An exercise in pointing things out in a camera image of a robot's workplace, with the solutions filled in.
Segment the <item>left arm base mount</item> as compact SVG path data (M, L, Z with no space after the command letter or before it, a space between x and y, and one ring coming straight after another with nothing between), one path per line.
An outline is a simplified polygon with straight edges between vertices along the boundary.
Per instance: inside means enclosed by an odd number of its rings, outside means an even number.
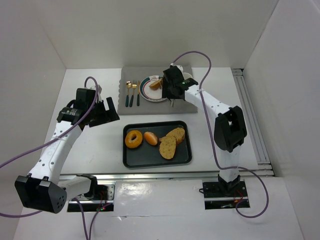
M66 185L67 196L70 198L67 204L67 212L77 213L81 211L80 203L85 213L113 212L114 211L114 184L97 184L93 192L90 192L90 181L73 181Z

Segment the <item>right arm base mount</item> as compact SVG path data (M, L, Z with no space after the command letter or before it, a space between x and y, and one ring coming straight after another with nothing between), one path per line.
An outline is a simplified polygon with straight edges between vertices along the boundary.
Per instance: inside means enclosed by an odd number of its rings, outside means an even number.
M250 208L248 192L244 181L229 193L223 193L218 182L203 182L198 190L204 197L205 210L224 210L238 208Z

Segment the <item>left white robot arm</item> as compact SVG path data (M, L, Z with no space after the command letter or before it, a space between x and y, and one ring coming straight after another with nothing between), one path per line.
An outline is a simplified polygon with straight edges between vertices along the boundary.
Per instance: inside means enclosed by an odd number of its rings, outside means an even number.
M78 88L76 98L58 114L48 145L27 176L18 176L14 186L25 208L59 213L65 203L83 195L92 200L108 188L98 184L95 176L78 174L60 183L63 165L85 126L95 127L120 118L111 97L102 100L94 89Z

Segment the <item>small bread slice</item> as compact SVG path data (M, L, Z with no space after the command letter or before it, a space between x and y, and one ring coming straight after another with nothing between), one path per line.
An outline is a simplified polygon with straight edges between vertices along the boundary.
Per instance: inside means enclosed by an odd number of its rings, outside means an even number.
M159 78L155 81L153 81L150 85L149 85L149 88L151 90L158 90L158 89L161 89L162 88L162 85L163 85L163 78Z

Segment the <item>silver metal tongs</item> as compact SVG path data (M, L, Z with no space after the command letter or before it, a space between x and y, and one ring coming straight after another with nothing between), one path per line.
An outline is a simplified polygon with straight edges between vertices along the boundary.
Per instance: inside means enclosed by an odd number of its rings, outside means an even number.
M170 106L171 106L171 107L174 107L174 105L175 105L175 99L171 99L171 100L170 100Z

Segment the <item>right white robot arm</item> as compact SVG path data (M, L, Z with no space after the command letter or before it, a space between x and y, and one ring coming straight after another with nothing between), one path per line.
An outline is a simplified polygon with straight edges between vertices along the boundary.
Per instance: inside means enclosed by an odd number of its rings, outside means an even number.
M247 136L244 114L239 106L231 107L202 89L193 78L184 78L181 68L171 65L163 71L162 97L184 100L203 110L219 168L218 187L224 194L233 192L240 182L240 149Z

